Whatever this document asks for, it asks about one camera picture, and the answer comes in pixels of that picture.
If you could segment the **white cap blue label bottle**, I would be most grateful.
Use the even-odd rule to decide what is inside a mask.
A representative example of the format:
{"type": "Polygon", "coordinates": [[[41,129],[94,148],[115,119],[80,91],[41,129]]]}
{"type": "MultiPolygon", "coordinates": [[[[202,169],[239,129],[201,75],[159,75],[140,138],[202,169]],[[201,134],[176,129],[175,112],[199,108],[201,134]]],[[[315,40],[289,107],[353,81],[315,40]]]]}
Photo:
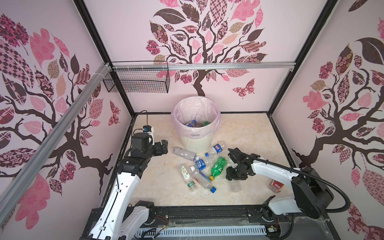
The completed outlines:
{"type": "Polygon", "coordinates": [[[231,180],[231,181],[229,181],[229,188],[230,188],[230,191],[232,193],[237,193],[237,192],[239,192],[242,189],[240,181],[238,181],[238,180],[231,180]]]}

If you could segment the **red orange label bottle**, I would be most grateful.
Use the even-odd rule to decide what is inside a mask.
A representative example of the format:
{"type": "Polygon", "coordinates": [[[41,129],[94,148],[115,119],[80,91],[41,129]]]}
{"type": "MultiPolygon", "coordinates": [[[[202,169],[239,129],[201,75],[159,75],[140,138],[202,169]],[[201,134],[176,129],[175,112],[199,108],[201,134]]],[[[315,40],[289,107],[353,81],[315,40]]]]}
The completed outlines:
{"type": "Polygon", "coordinates": [[[284,187],[284,184],[282,184],[276,180],[271,180],[270,183],[268,184],[268,188],[276,194],[280,193],[282,191],[283,187],[284,187]]]}

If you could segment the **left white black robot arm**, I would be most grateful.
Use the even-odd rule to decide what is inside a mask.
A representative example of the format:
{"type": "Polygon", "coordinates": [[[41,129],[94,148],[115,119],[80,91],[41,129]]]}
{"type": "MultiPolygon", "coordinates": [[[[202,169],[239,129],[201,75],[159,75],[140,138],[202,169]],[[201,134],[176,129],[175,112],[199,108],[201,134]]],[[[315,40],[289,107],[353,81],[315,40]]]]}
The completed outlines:
{"type": "Polygon", "coordinates": [[[154,203],[138,203],[125,218],[132,194],[152,157],[166,155],[168,141],[154,142],[153,134],[136,133],[120,163],[109,199],[93,227],[81,240],[130,240],[150,219],[154,203]]]}

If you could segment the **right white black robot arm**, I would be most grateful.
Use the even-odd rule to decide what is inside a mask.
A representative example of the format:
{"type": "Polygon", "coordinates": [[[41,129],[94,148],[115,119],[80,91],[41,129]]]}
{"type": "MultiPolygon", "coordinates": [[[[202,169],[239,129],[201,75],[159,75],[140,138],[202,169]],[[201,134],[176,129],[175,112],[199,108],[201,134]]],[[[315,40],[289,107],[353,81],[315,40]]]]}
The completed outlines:
{"type": "Polygon", "coordinates": [[[259,155],[247,155],[238,148],[229,149],[228,156],[237,165],[228,170],[229,180],[243,181],[248,176],[262,175],[292,189],[291,195],[270,197],[263,203],[262,214],[265,219],[296,213],[318,219],[334,199],[327,184],[320,181],[317,172],[311,168],[288,168],[259,155]]]}

